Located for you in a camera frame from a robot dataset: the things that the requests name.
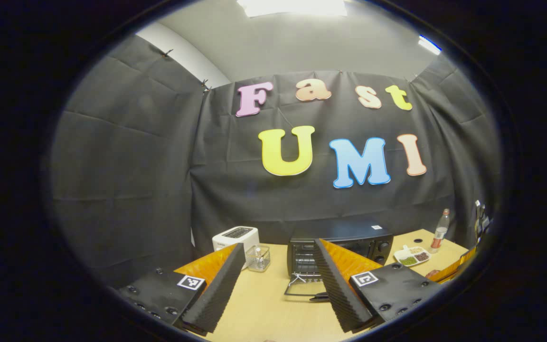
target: wooden table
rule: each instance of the wooden table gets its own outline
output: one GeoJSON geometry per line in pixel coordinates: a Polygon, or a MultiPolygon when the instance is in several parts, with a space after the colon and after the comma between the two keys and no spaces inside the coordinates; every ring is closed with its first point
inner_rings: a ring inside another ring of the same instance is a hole
{"type": "MultiPolygon", "coordinates": [[[[408,247],[428,247],[434,234],[419,230],[394,237],[386,265],[395,262],[393,253],[408,247]],[[421,238],[423,242],[415,243],[421,238]]],[[[213,342],[332,342],[349,338],[344,333],[329,302],[312,303],[309,297],[284,296],[289,277],[286,269],[286,245],[271,245],[271,264],[265,272],[241,271],[234,292],[214,333],[206,336],[213,342]]],[[[453,264],[467,249],[443,241],[432,258],[413,266],[420,275],[453,264]]]]}

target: bowl of beans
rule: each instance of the bowl of beans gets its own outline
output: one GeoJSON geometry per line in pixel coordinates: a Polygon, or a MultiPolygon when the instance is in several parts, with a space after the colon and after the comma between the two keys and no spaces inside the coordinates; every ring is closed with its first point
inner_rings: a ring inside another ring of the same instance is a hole
{"type": "Polygon", "coordinates": [[[432,255],[421,247],[408,247],[404,245],[403,249],[394,253],[394,257],[404,266],[411,267],[430,260],[432,255]]]}

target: ceiling light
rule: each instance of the ceiling light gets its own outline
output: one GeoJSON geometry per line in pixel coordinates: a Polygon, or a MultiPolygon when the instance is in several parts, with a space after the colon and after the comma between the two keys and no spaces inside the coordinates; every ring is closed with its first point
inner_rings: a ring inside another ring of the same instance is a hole
{"type": "Polygon", "coordinates": [[[343,0],[237,0],[250,18],[274,13],[347,16],[343,0]]]}
{"type": "Polygon", "coordinates": [[[432,54],[435,54],[436,56],[438,56],[442,51],[438,46],[426,39],[426,37],[424,36],[419,36],[418,44],[423,46],[424,48],[427,48],[428,50],[430,50],[430,52],[432,52],[432,54]]]}

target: blue letter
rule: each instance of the blue letter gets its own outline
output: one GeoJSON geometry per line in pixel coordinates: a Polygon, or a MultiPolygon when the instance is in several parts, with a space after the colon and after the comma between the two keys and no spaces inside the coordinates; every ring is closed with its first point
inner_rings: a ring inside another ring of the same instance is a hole
{"type": "Polygon", "coordinates": [[[367,172],[371,168],[369,184],[386,184],[389,182],[389,175],[386,171],[386,158],[384,157],[384,145],[386,141],[381,138],[370,138],[364,147],[362,156],[347,139],[336,139],[328,145],[337,154],[337,179],[332,185],[337,188],[349,188],[354,181],[349,177],[351,169],[358,184],[364,184],[367,179],[367,172]]]}

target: letter u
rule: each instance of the letter u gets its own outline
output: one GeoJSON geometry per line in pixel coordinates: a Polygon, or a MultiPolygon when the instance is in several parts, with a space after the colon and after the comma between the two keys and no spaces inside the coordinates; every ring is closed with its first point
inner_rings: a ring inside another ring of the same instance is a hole
{"type": "Polygon", "coordinates": [[[282,137],[284,130],[267,130],[259,133],[263,141],[263,167],[276,176],[293,176],[306,171],[312,162],[311,134],[313,126],[298,126],[291,130],[297,136],[299,156],[295,161],[282,160],[282,137]]]}

